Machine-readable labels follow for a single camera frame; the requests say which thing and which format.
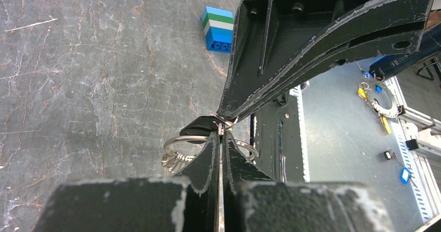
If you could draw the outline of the keyring with bunch of keys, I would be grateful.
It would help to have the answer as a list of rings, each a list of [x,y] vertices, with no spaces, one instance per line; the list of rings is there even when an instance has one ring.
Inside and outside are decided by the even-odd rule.
[[[235,124],[230,128],[219,125],[218,132],[215,133],[222,136],[226,131],[232,131]],[[178,135],[167,140],[163,145],[164,154],[161,159],[163,168],[172,174],[183,169],[201,152],[208,137]]]

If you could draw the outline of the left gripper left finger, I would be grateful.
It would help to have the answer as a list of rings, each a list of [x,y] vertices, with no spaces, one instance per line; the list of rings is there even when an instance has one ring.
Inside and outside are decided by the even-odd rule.
[[[215,231],[220,136],[176,175],[78,181],[52,194],[35,231]]]

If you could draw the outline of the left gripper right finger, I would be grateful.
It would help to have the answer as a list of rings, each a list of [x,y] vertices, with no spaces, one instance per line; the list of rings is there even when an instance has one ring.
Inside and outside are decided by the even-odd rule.
[[[222,139],[226,231],[392,231],[380,196],[357,182],[278,183]]]

